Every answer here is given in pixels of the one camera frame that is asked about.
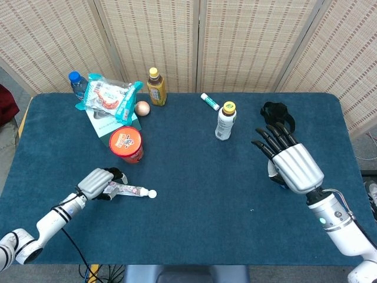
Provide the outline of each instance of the plastic bag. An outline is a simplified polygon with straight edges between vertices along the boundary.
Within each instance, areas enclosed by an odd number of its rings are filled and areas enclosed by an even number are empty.
[[[132,124],[136,94],[143,83],[136,81],[126,84],[108,80],[99,74],[89,74],[89,83],[82,102],[76,105],[79,110],[92,108],[111,114],[123,125]]]

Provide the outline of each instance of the woven screen panel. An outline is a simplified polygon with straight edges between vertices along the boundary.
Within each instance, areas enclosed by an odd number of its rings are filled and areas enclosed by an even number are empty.
[[[100,0],[121,63],[130,81],[148,80],[156,67],[169,92],[192,92],[194,2]]]
[[[207,0],[201,91],[270,91],[315,3]]]
[[[68,74],[118,78],[86,0],[2,0],[0,56],[36,92],[71,92]]]
[[[376,1],[333,1],[281,91],[334,94],[350,134],[376,120],[376,23]]]

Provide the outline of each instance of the blue water bottle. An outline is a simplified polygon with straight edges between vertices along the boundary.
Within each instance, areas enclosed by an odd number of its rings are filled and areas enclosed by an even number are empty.
[[[76,94],[78,99],[82,100],[88,86],[88,81],[76,71],[70,72],[68,78],[71,81],[71,87],[74,94]]]

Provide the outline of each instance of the brown egg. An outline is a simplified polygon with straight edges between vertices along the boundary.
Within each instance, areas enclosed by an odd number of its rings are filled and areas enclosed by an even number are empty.
[[[146,115],[148,115],[150,110],[151,110],[151,107],[149,106],[148,102],[146,102],[146,101],[139,101],[138,103],[136,103],[135,112],[139,116],[146,116]]]

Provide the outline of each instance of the red canister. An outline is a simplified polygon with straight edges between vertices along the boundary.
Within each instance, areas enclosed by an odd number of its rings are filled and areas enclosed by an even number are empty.
[[[109,144],[114,154],[129,163],[138,163],[144,155],[143,139],[133,127],[122,127],[113,132]]]

